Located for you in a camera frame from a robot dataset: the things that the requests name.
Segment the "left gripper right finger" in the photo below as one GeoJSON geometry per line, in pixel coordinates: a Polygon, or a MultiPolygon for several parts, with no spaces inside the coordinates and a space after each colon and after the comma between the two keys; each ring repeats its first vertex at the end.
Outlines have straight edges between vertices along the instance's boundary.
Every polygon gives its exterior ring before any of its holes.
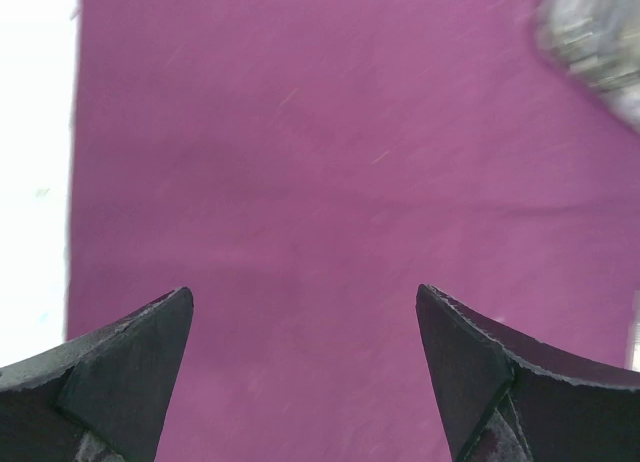
{"type": "Polygon", "coordinates": [[[636,461],[639,375],[542,343],[422,285],[416,314],[455,461],[636,461]]]}

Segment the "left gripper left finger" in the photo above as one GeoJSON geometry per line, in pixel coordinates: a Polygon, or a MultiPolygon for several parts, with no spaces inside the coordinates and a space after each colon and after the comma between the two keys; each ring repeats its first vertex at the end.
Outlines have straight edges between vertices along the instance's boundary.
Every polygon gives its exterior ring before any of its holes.
{"type": "Polygon", "coordinates": [[[3,367],[2,460],[154,460],[192,317],[182,287],[3,367]]]}

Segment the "purple cloth wrap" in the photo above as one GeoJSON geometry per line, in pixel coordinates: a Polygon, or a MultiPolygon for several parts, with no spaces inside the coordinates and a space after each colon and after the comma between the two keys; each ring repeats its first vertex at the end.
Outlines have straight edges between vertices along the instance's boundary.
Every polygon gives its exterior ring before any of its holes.
{"type": "Polygon", "coordinates": [[[68,332],[178,287],[161,461],[446,461],[420,284],[626,362],[639,139],[540,0],[82,0],[68,332]]]}

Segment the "steel instrument tray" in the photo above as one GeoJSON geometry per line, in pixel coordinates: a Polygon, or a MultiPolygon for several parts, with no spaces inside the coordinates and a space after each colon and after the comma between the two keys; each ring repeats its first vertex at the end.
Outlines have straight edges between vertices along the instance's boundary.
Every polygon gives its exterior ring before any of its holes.
{"type": "Polygon", "coordinates": [[[541,0],[540,49],[639,130],[639,0],[541,0]]]}

